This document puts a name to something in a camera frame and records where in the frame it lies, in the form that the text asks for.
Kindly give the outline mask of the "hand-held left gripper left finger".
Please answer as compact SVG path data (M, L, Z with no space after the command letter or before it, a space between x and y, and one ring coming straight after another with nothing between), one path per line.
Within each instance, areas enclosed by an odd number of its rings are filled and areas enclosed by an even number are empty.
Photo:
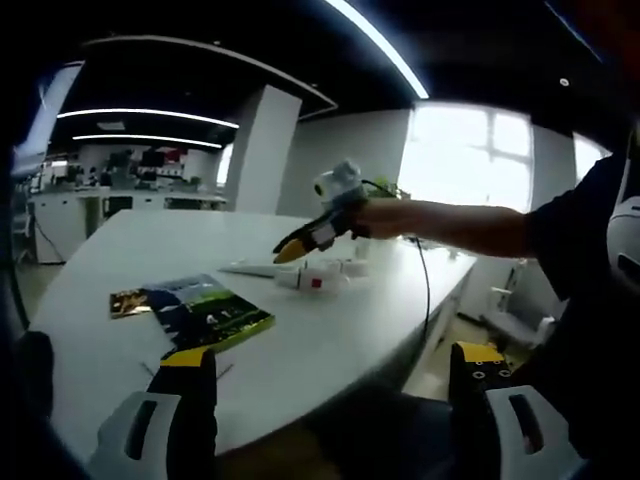
M161 366L145 391L126 398L98 430L93 479L215 476L218 425L215 352L189 366Z

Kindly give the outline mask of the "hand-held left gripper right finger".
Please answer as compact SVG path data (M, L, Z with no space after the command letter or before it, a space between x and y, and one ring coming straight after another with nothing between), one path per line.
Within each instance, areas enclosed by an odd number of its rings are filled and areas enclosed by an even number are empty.
M463 479L574 479L586 460L569 424L538 391L513 386L505 357L491 345L451 347L449 403Z

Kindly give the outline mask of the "person's right hand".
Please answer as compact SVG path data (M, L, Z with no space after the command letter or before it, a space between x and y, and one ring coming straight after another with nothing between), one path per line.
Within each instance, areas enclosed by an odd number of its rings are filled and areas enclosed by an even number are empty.
M350 230L353 239L391 239L413 234L419 217L419 202L373 198L350 214Z

